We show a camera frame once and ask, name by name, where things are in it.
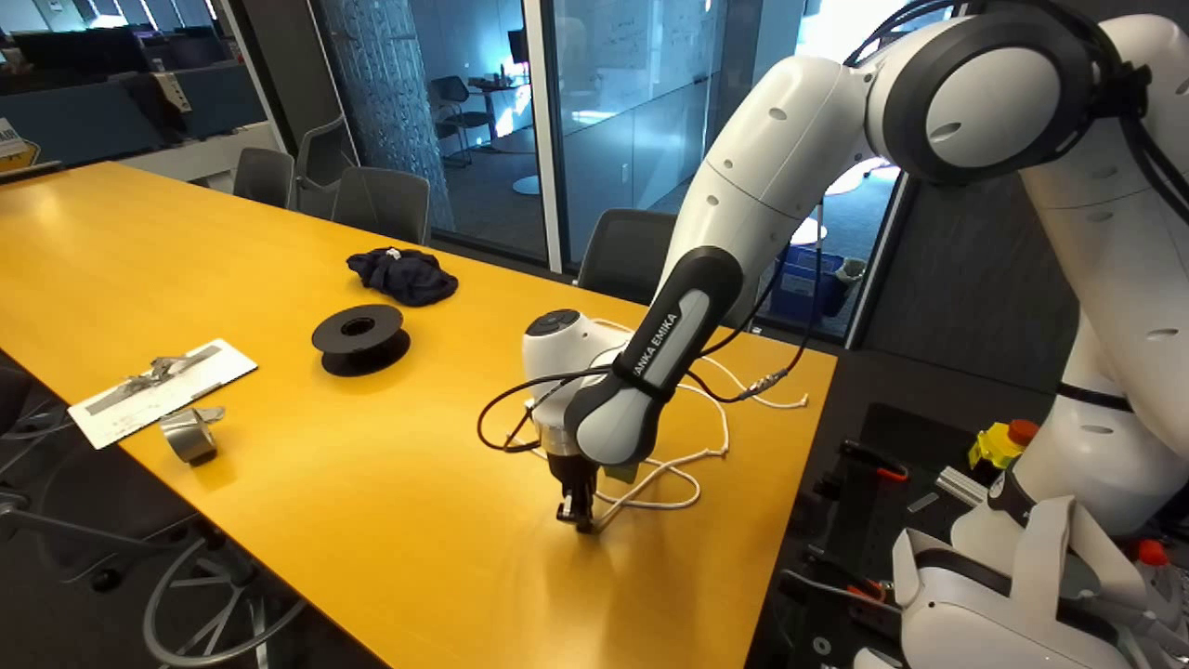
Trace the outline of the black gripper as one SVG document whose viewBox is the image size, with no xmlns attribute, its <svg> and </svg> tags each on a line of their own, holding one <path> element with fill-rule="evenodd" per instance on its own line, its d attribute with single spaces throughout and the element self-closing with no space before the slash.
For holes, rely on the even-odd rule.
<svg viewBox="0 0 1189 669">
<path fill-rule="evenodd" d="M 580 536 L 595 536 L 597 532 L 597 517 L 595 517 L 595 486 L 597 486 L 597 464 L 588 458 L 545 458 L 551 477 L 559 482 L 559 499 L 554 517 L 563 525 L 574 525 Z"/>
</svg>

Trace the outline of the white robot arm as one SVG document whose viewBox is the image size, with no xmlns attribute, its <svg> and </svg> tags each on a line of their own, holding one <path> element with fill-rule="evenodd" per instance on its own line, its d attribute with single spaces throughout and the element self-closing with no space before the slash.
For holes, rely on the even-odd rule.
<svg viewBox="0 0 1189 669">
<path fill-rule="evenodd" d="M 929 181 L 1013 174 L 1078 299 L 1064 391 L 992 507 L 1068 499 L 1113 536 L 1143 528 L 1186 486 L 1186 83 L 1176 22 L 1060 0 L 976 0 L 859 61 L 772 64 L 703 157 L 640 329 L 526 329 L 559 517 L 595 521 L 595 477 L 650 458 L 713 329 L 754 306 L 826 191 L 881 157 Z"/>
</svg>

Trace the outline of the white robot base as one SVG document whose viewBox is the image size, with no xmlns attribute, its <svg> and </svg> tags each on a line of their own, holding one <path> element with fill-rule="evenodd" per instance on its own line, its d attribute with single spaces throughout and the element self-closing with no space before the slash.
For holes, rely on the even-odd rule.
<svg viewBox="0 0 1189 669">
<path fill-rule="evenodd" d="M 902 528 L 902 669 L 1186 669 L 1186 579 L 1137 541 L 1186 486 L 1186 324 L 1086 316 L 1021 458 L 948 541 Z"/>
</svg>

